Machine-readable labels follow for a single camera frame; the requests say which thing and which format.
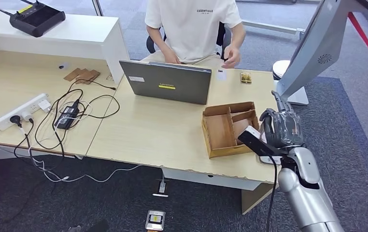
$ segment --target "wooden blocks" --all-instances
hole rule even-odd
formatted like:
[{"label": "wooden blocks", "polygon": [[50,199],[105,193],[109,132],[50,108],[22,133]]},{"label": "wooden blocks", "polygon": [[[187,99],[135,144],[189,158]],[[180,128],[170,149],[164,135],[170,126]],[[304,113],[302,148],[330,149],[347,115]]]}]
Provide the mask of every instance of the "wooden blocks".
[{"label": "wooden blocks", "polygon": [[65,80],[72,81],[76,79],[76,84],[91,84],[91,81],[96,80],[100,76],[100,72],[96,70],[87,70],[87,69],[75,69],[71,73],[69,73],[67,76],[65,76]]}]

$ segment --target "black office chair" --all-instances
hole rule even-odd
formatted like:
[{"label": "black office chair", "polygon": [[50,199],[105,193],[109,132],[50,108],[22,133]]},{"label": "black office chair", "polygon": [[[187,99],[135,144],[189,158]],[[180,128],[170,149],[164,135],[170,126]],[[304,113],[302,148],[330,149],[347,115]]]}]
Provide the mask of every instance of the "black office chair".
[{"label": "black office chair", "polygon": [[[217,36],[217,45],[222,47],[221,54],[217,52],[217,55],[221,56],[221,59],[224,59],[224,51],[225,48],[231,43],[231,31],[225,27],[224,23],[220,22],[220,26],[218,29],[218,36]],[[147,38],[147,49],[150,53],[156,52],[154,48],[154,41],[149,36]]]}]

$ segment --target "sticker on laptop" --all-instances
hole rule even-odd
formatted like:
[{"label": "sticker on laptop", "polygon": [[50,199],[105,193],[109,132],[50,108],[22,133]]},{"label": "sticker on laptop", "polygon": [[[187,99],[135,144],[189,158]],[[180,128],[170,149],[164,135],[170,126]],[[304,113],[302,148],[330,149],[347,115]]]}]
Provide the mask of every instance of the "sticker on laptop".
[{"label": "sticker on laptop", "polygon": [[168,89],[175,89],[175,86],[174,85],[165,84],[165,83],[160,83],[158,85],[158,87],[160,87],[160,88],[168,88]]},{"label": "sticker on laptop", "polygon": [[128,78],[130,79],[130,81],[139,81],[139,82],[144,82],[144,78],[142,78],[142,77],[129,76]]}]

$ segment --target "power strip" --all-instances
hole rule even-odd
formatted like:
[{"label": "power strip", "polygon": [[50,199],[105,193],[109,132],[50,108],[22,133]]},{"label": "power strip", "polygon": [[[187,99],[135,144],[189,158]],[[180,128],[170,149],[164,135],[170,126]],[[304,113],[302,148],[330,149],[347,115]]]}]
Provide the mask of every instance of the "power strip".
[{"label": "power strip", "polygon": [[0,117],[0,130],[4,131],[4,130],[8,129],[9,127],[11,127],[12,125],[14,125],[14,123],[12,123],[10,121],[10,118],[12,116],[18,115],[22,119],[22,113],[33,114],[36,111],[38,111],[40,109],[40,107],[38,105],[39,103],[41,103],[43,100],[49,101],[47,97],[48,97],[48,95],[46,93],[40,94],[36,98],[28,101],[27,103],[25,103],[25,104],[19,106],[18,108],[12,110],[8,114]]}]

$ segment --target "red rope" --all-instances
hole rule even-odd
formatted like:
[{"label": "red rope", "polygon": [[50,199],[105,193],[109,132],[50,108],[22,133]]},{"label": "red rope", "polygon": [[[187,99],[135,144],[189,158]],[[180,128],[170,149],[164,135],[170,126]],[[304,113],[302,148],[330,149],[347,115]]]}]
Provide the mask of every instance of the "red rope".
[{"label": "red rope", "polygon": [[357,21],[357,19],[355,18],[354,14],[352,12],[349,12],[348,17],[349,17],[350,21],[352,22],[352,24],[353,24],[354,28],[356,29],[356,31],[359,33],[360,37],[365,42],[366,46],[368,46],[368,38],[367,38],[365,32],[360,27],[360,24]]}]

